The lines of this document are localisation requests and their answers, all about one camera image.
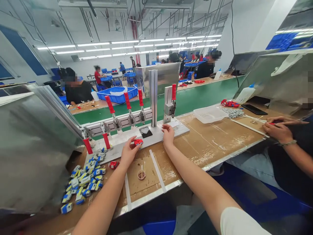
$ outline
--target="red shirt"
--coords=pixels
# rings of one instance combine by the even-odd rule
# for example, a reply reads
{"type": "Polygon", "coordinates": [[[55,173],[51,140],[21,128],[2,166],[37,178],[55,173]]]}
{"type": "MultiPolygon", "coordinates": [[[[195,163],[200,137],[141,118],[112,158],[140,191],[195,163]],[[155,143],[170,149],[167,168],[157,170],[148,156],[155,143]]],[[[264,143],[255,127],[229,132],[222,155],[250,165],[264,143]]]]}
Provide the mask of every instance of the red shirt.
{"type": "Polygon", "coordinates": [[[97,71],[95,71],[95,79],[96,79],[98,84],[101,84],[101,79],[99,78],[99,76],[100,76],[100,74],[97,71]]]}

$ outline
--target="black hair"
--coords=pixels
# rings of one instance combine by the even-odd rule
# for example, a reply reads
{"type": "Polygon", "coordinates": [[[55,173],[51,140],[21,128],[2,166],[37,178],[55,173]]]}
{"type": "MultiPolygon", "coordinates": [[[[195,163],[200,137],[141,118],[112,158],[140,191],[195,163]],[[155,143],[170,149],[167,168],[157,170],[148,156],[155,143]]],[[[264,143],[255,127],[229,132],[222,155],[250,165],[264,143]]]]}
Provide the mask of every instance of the black hair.
{"type": "Polygon", "coordinates": [[[172,63],[181,62],[179,59],[178,53],[176,53],[176,52],[169,55],[169,60],[172,63]]]}

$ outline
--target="blue shirt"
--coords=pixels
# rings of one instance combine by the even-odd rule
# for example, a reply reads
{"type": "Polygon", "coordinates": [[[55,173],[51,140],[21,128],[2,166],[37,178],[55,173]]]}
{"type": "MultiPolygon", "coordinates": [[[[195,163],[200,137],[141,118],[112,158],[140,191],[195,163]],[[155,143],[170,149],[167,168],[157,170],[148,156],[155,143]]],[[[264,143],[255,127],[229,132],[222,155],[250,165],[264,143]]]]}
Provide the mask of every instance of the blue shirt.
{"type": "Polygon", "coordinates": [[[123,64],[120,64],[120,67],[121,67],[121,70],[123,71],[123,70],[126,70],[125,69],[125,66],[123,65],[123,64]]]}

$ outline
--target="smartphone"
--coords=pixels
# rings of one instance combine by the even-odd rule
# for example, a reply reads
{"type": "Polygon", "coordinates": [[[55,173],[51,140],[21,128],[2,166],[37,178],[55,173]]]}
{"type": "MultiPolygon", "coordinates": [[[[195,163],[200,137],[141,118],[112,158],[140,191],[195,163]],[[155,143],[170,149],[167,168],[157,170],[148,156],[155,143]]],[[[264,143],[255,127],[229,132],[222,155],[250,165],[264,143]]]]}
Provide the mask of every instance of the smartphone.
{"type": "Polygon", "coordinates": [[[257,107],[254,107],[253,105],[250,104],[243,104],[241,105],[243,108],[246,108],[247,110],[253,112],[256,115],[267,115],[268,113],[258,109],[257,107]]]}

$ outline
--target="clear plastic tray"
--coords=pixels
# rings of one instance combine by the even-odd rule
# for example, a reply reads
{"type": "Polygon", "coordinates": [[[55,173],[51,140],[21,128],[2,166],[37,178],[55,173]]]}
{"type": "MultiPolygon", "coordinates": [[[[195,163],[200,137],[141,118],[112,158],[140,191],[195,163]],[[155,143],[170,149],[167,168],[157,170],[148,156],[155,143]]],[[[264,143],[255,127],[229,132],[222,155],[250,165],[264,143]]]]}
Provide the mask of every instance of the clear plastic tray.
{"type": "Polygon", "coordinates": [[[195,117],[204,124],[220,121],[223,118],[228,117],[227,113],[216,106],[195,109],[193,112],[195,117]]]}

